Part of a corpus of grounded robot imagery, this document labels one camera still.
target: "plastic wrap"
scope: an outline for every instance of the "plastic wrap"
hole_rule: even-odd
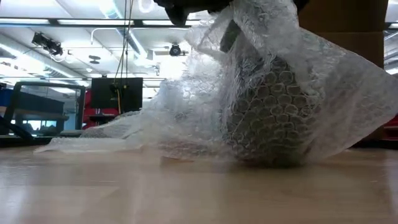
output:
[[[164,81],[139,114],[83,137],[294,166],[343,151],[398,112],[398,80],[300,28],[291,0],[235,0],[187,40],[199,53],[180,79]]]
[[[131,149],[127,147],[125,140],[115,138],[54,138],[48,145],[36,149],[35,152],[113,152]]]

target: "table surface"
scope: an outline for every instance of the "table surface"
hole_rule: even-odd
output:
[[[398,151],[282,170],[153,150],[0,151],[0,223],[398,223]]]

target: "cable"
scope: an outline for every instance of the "cable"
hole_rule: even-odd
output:
[[[61,60],[57,60],[57,59],[55,59],[55,57],[52,54],[50,54],[50,57],[51,57],[52,60],[54,60],[55,62],[58,62],[58,63],[59,62],[63,62],[66,59],[66,57],[65,57],[65,58],[63,58]]]
[[[116,70],[116,74],[114,76],[114,80],[113,80],[113,85],[116,84],[116,79],[118,78],[118,74],[119,74],[119,70],[121,68],[121,81],[120,81],[120,85],[121,85],[121,90],[123,89],[123,84],[122,84],[122,80],[123,80],[123,60],[124,60],[124,51],[127,47],[127,36],[130,34],[130,27],[131,27],[131,15],[132,15],[132,5],[133,5],[133,0],[131,0],[130,3],[130,13],[129,13],[129,24],[128,24],[128,28],[127,28],[127,33],[126,33],[126,28],[124,28],[124,32],[123,32],[123,49],[122,49],[122,55],[119,61],[119,65],[118,65],[118,69]],[[127,0],[124,1],[124,25],[126,25],[126,16],[127,16]],[[118,106],[119,106],[119,113],[121,113],[121,92],[118,90],[118,88],[116,88],[116,92],[118,94]]]
[[[121,114],[121,108],[120,108],[120,93],[119,90],[116,89],[116,93],[118,94],[118,110],[119,110],[119,114]]]

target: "brown box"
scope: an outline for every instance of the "brown box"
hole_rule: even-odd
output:
[[[384,24],[388,0],[310,0],[300,26],[384,68]],[[366,139],[380,139],[379,128]]]

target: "black monitor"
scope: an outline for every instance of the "black monitor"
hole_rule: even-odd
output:
[[[142,108],[143,78],[93,78],[91,81],[91,107],[118,108],[119,90],[123,113]]]

